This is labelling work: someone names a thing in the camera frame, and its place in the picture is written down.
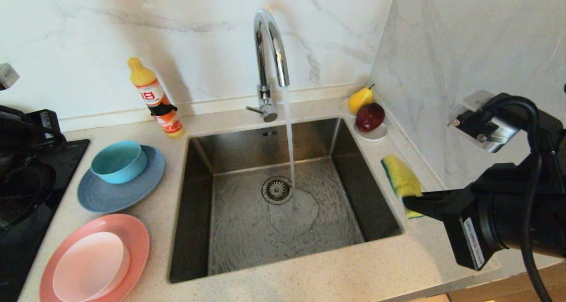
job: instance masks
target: apple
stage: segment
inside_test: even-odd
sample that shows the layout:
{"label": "apple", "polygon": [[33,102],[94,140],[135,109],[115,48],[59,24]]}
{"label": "apple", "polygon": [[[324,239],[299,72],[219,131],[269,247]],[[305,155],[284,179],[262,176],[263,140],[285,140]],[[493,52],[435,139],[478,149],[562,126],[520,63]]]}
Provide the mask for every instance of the apple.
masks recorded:
{"label": "apple", "polygon": [[361,132],[369,132],[383,123],[386,111],[377,103],[362,106],[356,114],[356,127]]}

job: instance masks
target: pink plate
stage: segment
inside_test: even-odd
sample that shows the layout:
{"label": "pink plate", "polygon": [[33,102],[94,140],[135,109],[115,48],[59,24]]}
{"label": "pink plate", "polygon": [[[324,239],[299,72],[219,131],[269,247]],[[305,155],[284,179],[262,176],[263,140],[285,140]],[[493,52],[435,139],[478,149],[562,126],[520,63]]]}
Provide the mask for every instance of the pink plate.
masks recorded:
{"label": "pink plate", "polygon": [[129,215],[114,214],[97,218],[75,230],[55,250],[45,267],[39,288],[41,302],[61,302],[53,290],[53,273],[63,254],[85,236],[107,231],[116,234],[130,252],[130,268],[124,280],[109,294],[93,302],[120,302],[128,296],[142,275],[149,256],[149,233],[144,224]]}

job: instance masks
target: running water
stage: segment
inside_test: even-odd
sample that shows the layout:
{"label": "running water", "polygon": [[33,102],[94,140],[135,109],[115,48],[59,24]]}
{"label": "running water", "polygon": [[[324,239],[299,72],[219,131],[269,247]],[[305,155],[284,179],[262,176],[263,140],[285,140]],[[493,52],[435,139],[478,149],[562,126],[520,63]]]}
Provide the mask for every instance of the running water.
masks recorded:
{"label": "running water", "polygon": [[291,188],[289,193],[292,194],[295,189],[295,157],[293,155],[293,130],[291,129],[291,105],[289,104],[289,88],[281,89],[283,93],[283,107],[285,108],[285,123],[287,123],[287,142],[289,143],[289,163],[291,165]]}

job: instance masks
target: stove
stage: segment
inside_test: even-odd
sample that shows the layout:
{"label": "stove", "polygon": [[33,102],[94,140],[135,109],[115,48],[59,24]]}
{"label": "stove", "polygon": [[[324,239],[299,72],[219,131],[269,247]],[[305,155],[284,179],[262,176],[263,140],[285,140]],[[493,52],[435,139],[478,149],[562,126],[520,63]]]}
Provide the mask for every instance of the stove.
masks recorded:
{"label": "stove", "polygon": [[0,185],[0,301],[18,300],[55,210],[90,141],[39,155]]}

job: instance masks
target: sponge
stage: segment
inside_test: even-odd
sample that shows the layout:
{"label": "sponge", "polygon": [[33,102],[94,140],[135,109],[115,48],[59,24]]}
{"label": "sponge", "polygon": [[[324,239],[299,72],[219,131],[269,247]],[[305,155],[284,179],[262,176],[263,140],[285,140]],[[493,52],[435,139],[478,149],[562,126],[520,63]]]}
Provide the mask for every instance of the sponge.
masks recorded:
{"label": "sponge", "polygon": [[[421,182],[415,173],[395,155],[387,155],[382,159],[391,187],[402,200],[405,196],[422,196]],[[418,218],[423,215],[405,208],[407,218]]]}

